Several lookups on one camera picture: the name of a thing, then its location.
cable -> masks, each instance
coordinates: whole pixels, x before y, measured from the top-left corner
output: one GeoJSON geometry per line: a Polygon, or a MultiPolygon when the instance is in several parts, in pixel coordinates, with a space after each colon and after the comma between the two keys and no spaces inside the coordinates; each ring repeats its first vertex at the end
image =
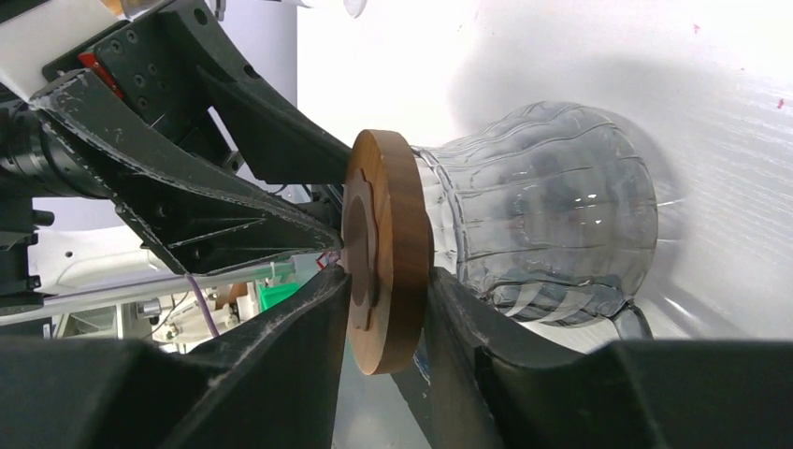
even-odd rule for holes
{"type": "Polygon", "coordinates": [[[187,292],[187,293],[185,293],[185,294],[184,294],[184,296],[183,296],[183,297],[181,297],[181,299],[179,300],[179,303],[177,303],[177,302],[174,300],[174,297],[173,297],[173,295],[171,295],[171,304],[173,304],[173,309],[171,309],[170,311],[168,311],[168,315],[166,315],[166,317],[163,319],[163,321],[161,321],[161,322],[160,322],[160,324],[159,324],[159,325],[157,325],[157,327],[155,327],[155,328],[154,328],[154,330],[153,330],[152,332],[149,332],[149,333],[146,335],[146,337],[143,337],[143,339],[142,339],[142,340],[145,340],[145,339],[147,339],[148,337],[151,337],[152,335],[156,334],[158,330],[160,330],[161,328],[163,328],[163,326],[165,326],[165,325],[166,325],[166,323],[168,322],[168,318],[170,318],[170,317],[171,317],[171,314],[174,312],[174,310],[176,310],[176,309],[177,309],[177,308],[178,308],[178,307],[181,305],[181,303],[182,303],[182,302],[184,302],[184,300],[185,300],[185,299],[187,299],[187,297],[188,297],[189,295],[190,295],[190,292],[187,292]]]}
{"type": "Polygon", "coordinates": [[[207,327],[209,327],[209,333],[212,334],[212,337],[217,337],[220,334],[218,332],[218,327],[215,325],[215,321],[212,319],[212,312],[209,311],[209,306],[207,305],[207,299],[204,298],[204,293],[201,292],[201,287],[198,286],[198,282],[193,279],[193,276],[187,275],[185,276],[187,282],[193,287],[193,293],[195,293],[195,299],[198,301],[198,307],[201,309],[201,313],[204,315],[204,321],[207,322],[207,327]]]}

wooden disc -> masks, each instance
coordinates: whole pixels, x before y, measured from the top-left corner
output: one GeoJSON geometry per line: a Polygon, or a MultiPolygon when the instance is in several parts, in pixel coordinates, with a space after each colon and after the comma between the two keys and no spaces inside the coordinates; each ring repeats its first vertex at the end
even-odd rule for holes
{"type": "Polygon", "coordinates": [[[432,240],[418,167],[400,134],[358,135],[342,216],[341,264],[353,276],[348,336],[355,361],[365,374],[399,371],[411,362],[421,335],[432,240]]]}

black metal bracket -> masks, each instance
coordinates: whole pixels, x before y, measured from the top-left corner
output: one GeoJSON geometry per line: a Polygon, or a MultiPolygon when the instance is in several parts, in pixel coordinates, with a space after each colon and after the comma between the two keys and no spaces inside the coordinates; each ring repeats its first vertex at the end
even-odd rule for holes
{"type": "Polygon", "coordinates": [[[791,343],[616,341],[580,355],[494,311],[443,269],[429,302],[435,449],[793,444],[791,343]]]}
{"type": "Polygon", "coordinates": [[[335,229],[147,126],[91,70],[65,74],[31,105],[175,273],[214,274],[340,247],[335,229]]]}
{"type": "Polygon", "coordinates": [[[329,448],[350,283],[330,267],[189,355],[133,340],[0,340],[0,446],[329,448]]]}
{"type": "Polygon", "coordinates": [[[44,305],[31,276],[27,249],[38,244],[38,226],[52,225],[53,215],[34,210],[27,197],[0,197],[0,316],[32,311],[44,305]]]}
{"type": "Polygon", "coordinates": [[[47,3],[48,0],[6,0],[0,5],[0,24],[21,16],[25,12],[47,3]]]}
{"type": "Polygon", "coordinates": [[[256,73],[203,0],[156,13],[166,41],[200,80],[253,175],[272,184],[341,184],[350,148],[317,126],[256,73]]]}

clear glass vase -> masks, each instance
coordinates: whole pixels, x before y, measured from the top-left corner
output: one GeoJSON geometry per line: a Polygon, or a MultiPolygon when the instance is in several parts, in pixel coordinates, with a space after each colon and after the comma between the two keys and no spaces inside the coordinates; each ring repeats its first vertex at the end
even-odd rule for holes
{"type": "Polygon", "coordinates": [[[623,339],[652,338],[632,299],[656,248],[656,194],[601,111],[537,103],[479,134],[413,149],[436,266],[518,322],[606,319],[623,339]]]}

white backdrop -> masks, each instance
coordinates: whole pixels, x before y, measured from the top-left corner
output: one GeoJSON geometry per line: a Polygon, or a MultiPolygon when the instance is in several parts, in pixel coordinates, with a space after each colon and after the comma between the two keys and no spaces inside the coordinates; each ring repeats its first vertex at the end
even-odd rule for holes
{"type": "MultiPolygon", "coordinates": [[[[300,11],[298,106],[352,143],[432,146],[566,100],[635,123],[661,241],[638,302],[661,337],[793,336],[793,7],[771,0],[371,0],[300,11]],[[658,317],[673,316],[674,320],[658,317]]],[[[610,325],[543,335],[580,350],[610,325]]]]}

